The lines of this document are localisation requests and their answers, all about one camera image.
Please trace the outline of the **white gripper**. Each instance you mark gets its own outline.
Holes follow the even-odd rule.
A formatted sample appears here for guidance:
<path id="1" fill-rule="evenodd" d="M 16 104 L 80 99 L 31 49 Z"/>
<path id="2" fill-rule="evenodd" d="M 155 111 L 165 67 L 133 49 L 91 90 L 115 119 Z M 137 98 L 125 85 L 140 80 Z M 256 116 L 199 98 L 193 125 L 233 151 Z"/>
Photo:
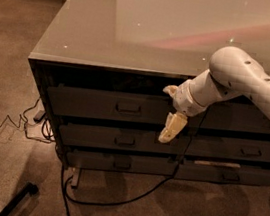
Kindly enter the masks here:
<path id="1" fill-rule="evenodd" d="M 163 91 L 173 97 L 173 106 L 177 110 L 175 114 L 171 112 L 165 120 L 165 127 L 159 133 L 159 142 L 165 144 L 170 142 L 177 136 L 181 130 L 186 127 L 187 117 L 196 116 L 206 110 L 206 107 L 200 106 L 192 96 L 190 84 L 192 80 L 186 80 L 178 87 L 168 85 L 163 88 Z"/>

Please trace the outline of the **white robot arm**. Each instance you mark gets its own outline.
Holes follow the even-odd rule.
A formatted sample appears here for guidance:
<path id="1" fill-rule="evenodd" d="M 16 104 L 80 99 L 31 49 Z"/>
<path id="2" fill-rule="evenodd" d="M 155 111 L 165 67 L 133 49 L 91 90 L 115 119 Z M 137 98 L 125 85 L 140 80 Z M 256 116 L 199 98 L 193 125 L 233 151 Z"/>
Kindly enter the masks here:
<path id="1" fill-rule="evenodd" d="M 175 113 L 167 115 L 159 142 L 170 142 L 186 127 L 189 117 L 210 105 L 246 96 L 270 120 L 270 76 L 262 65 L 238 47 L 223 47 L 210 58 L 209 68 L 178 86 L 164 87 Z"/>

